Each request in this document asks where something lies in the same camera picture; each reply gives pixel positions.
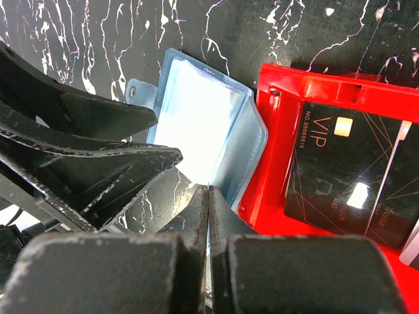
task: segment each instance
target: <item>red plastic box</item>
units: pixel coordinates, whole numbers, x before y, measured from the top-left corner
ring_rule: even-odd
[[[283,213],[291,155],[305,101],[419,123],[418,90],[264,64],[257,107],[268,128],[268,143],[238,210],[239,215],[261,234],[330,235]],[[381,248],[392,266],[410,313],[419,313],[419,271],[402,264],[399,251]]]

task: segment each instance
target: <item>marble countertop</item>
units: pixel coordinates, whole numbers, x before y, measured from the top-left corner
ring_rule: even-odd
[[[254,89],[266,62],[419,87],[417,1],[3,0],[0,36],[59,82],[119,101],[132,78],[157,84],[168,48]],[[121,222],[156,231],[194,185],[174,169],[165,191],[146,191]]]

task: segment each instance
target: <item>black cable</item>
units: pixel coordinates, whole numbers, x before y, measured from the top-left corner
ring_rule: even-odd
[[[18,211],[16,212],[16,214],[14,214],[13,218],[10,219],[10,221],[8,223],[6,223],[6,227],[10,226],[13,222],[16,221],[17,218],[20,217],[20,215],[23,213],[23,209],[18,209]]]

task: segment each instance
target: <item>black card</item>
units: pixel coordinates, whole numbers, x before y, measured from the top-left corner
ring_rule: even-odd
[[[365,235],[401,121],[305,103],[285,214],[336,234]]]
[[[400,140],[367,236],[398,249],[419,218],[419,125]]]

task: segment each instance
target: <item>gold chip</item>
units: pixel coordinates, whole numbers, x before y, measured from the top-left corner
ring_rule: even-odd
[[[348,137],[351,133],[352,128],[352,120],[351,118],[344,118],[342,116],[338,116],[335,126],[335,135],[345,136]]]

